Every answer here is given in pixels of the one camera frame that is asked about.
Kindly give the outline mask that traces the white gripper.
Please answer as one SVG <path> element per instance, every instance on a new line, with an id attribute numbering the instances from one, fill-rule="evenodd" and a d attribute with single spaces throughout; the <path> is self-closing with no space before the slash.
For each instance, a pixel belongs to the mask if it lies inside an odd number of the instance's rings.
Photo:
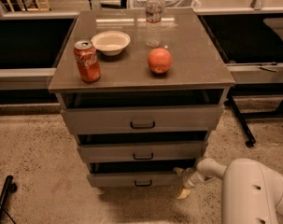
<path id="1" fill-rule="evenodd" d="M 174 171 L 179 177 L 182 178 L 184 187 L 184 189 L 182 189 L 177 196 L 179 200 L 186 199 L 191 193 L 190 189 L 194 188 L 198 184 L 205 182 L 205 176 L 193 168 L 183 169 L 175 167 Z"/>

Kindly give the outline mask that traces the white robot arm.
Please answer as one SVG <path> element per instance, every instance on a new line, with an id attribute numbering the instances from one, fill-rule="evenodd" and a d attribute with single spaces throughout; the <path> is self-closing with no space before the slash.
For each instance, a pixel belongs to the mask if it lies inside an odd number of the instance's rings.
<path id="1" fill-rule="evenodd" d="M 278 224 L 283 216 L 283 175 L 251 159 L 222 165 L 201 158 L 192 168 L 175 168 L 181 179 L 180 199 L 212 179 L 221 184 L 221 224 Z"/>

